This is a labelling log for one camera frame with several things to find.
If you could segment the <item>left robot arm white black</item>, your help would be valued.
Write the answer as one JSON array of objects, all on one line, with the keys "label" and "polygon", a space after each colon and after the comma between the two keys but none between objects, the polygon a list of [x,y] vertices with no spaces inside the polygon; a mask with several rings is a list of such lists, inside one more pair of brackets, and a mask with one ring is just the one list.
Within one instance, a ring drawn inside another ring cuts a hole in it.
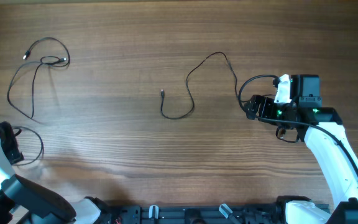
[{"label": "left robot arm white black", "polygon": [[22,130],[8,122],[0,123],[0,223],[9,223],[19,207],[27,209],[19,223],[98,223],[102,210],[93,198],[70,203],[16,174],[14,166],[24,160],[16,139]]}]

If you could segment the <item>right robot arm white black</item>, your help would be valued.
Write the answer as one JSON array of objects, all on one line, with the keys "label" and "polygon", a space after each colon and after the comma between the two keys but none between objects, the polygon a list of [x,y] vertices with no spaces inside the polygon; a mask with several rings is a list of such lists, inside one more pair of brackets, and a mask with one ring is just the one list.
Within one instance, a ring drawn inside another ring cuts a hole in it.
[{"label": "right robot arm white black", "polygon": [[281,138],[288,129],[306,144],[318,161],[334,202],[332,213],[312,201],[289,198],[283,201],[283,223],[358,223],[358,158],[347,140],[346,130],[334,108],[323,107],[318,75],[272,75],[277,89],[274,98],[237,94],[248,119],[277,127]]}]

